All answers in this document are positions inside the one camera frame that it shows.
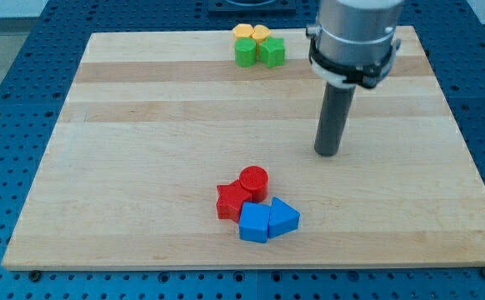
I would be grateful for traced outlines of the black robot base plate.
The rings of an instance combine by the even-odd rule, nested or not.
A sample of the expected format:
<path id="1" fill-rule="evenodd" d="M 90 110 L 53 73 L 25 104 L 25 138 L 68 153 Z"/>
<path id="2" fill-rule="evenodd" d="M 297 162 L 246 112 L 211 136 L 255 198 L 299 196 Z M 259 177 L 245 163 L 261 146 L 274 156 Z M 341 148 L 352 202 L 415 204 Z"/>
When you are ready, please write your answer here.
<path id="1" fill-rule="evenodd" d="M 293 13 L 297 0 L 207 0 L 209 14 Z"/>

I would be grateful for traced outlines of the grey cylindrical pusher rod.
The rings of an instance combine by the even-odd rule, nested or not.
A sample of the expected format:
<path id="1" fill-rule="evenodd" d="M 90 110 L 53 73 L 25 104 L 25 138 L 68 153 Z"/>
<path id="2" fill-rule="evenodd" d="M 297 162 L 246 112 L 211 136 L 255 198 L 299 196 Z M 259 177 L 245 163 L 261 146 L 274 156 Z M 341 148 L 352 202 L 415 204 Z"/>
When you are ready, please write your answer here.
<path id="1" fill-rule="evenodd" d="M 355 87 L 326 85 L 314 143 L 319 155 L 332 157 L 338 152 L 354 92 Z"/>

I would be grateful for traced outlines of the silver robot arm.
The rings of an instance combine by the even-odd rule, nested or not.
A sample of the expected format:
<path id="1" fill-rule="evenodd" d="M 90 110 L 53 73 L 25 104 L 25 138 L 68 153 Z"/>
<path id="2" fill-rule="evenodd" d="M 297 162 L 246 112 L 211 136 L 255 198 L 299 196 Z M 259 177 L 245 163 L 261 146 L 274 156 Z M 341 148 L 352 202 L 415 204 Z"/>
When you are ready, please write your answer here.
<path id="1" fill-rule="evenodd" d="M 312 70 L 326 82 L 314 150 L 338 152 L 357 86 L 375 88 L 392 70 L 403 0 L 322 0 L 306 28 Z"/>

